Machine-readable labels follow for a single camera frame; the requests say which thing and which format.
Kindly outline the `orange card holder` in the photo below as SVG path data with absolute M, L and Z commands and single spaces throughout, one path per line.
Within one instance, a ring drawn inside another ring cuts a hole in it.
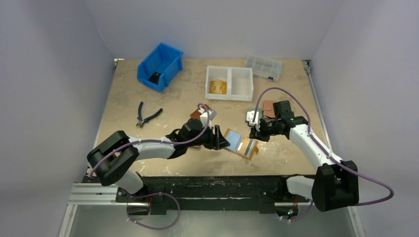
M 259 152 L 259 148 L 257 147 L 258 141 L 246 137 L 234 130 L 227 129 L 224 137 L 230 144 L 224 149 L 244 159 L 251 160 L 252 157 Z

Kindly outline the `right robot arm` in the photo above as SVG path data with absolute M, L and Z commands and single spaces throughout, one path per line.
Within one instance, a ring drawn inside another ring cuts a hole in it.
M 249 137 L 268 142 L 271 136 L 284 135 L 293 142 L 316 169 L 314 177 L 291 175 L 277 188 L 280 199 L 296 195 L 314 202 L 321 212 L 353 206 L 359 202 L 359 183 L 353 161 L 331 158 L 331 151 L 311 130 L 306 118 L 295 116 L 289 101 L 273 104 L 274 117 L 265 120 L 254 110 L 246 114 L 251 127 Z

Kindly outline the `gold card with stripe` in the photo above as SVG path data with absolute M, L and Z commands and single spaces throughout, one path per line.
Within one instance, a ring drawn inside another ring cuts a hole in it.
M 237 150 L 238 153 L 242 154 L 246 158 L 251 158 L 253 151 L 257 147 L 257 141 L 250 138 L 243 138 Z

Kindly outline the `black card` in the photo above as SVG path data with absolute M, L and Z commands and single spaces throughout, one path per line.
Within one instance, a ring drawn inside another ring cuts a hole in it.
M 149 78 L 148 78 L 148 81 L 149 82 L 151 82 L 151 83 L 153 83 L 153 84 L 156 84 L 156 85 L 158 85 L 159 84 L 159 80 L 160 80 L 160 76 L 161 76 L 161 74 L 160 73 L 158 73 L 158 72 L 154 72 Z

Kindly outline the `gold VIP card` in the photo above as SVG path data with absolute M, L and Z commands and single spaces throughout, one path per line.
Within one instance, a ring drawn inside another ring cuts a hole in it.
M 222 92 L 220 94 L 227 94 L 227 83 L 225 81 L 219 80 L 220 87 L 222 89 Z

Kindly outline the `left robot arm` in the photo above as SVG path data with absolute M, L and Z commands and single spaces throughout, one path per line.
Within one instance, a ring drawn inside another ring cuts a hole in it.
M 199 119 L 191 118 L 161 138 L 136 140 L 124 131 L 116 131 L 88 153 L 87 161 L 102 186 L 115 184 L 135 202 L 141 202 L 147 197 L 147 188 L 140 174 L 130 169 L 135 161 L 177 158 L 193 146 L 221 150 L 229 145 L 219 125 L 205 126 Z

